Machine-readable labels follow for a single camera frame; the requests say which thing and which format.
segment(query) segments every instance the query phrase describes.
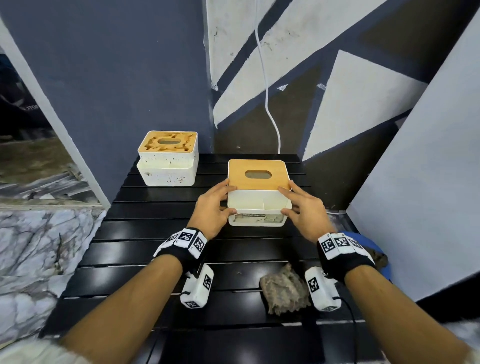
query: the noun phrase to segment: black slatted tabletop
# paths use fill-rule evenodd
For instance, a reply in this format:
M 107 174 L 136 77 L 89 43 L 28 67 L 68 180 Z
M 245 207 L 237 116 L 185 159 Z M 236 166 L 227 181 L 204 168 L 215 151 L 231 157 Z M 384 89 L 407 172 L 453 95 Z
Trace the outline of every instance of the black slatted tabletop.
M 65 334 L 147 265 L 163 239 L 185 227 L 198 196 L 227 177 L 231 158 L 281 159 L 291 179 L 311 192 L 296 155 L 201 154 L 191 187 L 147 187 L 135 162 L 41 336 Z M 181 279 L 135 363 L 353 361 L 353 325 L 345 305 L 329 313 L 312 306 L 280 317 L 267 312 L 260 277 L 278 272 L 287 262 L 300 276 L 319 265 L 315 246 L 291 221 L 282 228 L 227 224 L 208 243 L 204 259 L 215 272 L 207 305 L 199 310 L 181 305 Z M 349 292 L 337 286 L 359 322 L 359 359 L 381 360 Z

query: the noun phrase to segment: oval opening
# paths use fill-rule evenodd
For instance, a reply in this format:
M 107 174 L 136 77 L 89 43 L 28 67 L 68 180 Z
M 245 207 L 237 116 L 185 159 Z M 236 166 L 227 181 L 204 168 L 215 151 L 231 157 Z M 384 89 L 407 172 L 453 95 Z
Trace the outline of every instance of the oval opening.
M 266 180 L 271 176 L 272 174 L 267 170 L 248 170 L 245 172 L 245 177 L 259 180 Z
M 159 144 L 178 144 L 180 143 L 180 139 L 173 139 L 173 138 L 162 138 L 158 140 Z

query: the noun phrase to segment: left hand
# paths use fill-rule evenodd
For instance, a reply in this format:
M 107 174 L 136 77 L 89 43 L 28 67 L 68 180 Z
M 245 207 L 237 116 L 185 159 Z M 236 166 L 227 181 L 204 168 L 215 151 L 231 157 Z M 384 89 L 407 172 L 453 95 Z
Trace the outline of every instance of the left hand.
M 227 185 L 228 179 L 213 186 L 198 198 L 187 228 L 197 228 L 208 240 L 217 236 L 227 223 L 228 217 L 237 213 L 234 208 L 220 211 L 220 201 L 227 199 L 228 192 L 237 189 L 236 186 Z

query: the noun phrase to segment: right hand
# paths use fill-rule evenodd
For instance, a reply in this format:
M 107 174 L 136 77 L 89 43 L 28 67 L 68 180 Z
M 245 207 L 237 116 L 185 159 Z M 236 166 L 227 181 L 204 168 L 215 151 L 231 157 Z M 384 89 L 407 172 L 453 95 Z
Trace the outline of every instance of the right hand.
M 293 208 L 283 208 L 281 212 L 292 220 L 300 234 L 316 243 L 322 235 L 337 232 L 328 218 L 322 200 L 305 192 L 292 180 L 289 183 L 292 191 L 287 191 L 283 187 L 279 187 L 278 190 L 292 202 Z

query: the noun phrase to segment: wooden lid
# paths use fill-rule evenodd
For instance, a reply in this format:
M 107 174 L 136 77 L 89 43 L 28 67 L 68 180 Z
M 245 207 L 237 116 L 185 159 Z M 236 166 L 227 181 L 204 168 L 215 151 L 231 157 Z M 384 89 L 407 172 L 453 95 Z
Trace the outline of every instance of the wooden lid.
M 139 152 L 191 153 L 195 146 L 195 132 L 148 132 Z
M 287 167 L 281 160 L 231 159 L 228 178 L 229 184 L 239 190 L 277 190 L 279 186 L 290 189 Z

